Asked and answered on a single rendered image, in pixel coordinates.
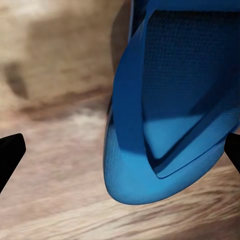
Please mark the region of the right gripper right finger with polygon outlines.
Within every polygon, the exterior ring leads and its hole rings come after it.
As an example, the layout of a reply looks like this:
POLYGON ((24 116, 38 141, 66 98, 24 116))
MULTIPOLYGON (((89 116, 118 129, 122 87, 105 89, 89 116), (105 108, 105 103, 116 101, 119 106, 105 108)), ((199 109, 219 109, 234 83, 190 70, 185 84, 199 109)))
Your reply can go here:
POLYGON ((238 172, 240 173, 240 135, 235 133, 228 133, 224 151, 232 161, 238 172))

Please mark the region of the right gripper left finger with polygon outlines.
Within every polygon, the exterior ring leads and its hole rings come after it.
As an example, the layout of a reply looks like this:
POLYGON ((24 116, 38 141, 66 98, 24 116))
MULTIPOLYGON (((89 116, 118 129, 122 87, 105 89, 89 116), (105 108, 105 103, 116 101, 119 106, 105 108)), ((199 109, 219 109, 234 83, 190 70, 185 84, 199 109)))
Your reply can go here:
POLYGON ((0 138, 0 193, 26 152, 22 133, 0 138))

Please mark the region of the sandal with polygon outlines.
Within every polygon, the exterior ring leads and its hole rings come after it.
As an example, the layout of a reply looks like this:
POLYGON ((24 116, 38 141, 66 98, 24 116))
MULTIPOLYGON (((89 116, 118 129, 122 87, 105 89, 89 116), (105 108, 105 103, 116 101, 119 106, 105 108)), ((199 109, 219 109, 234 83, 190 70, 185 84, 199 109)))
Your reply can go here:
POLYGON ((109 195, 167 199, 203 177, 240 128, 240 0, 131 0, 103 147, 109 195))

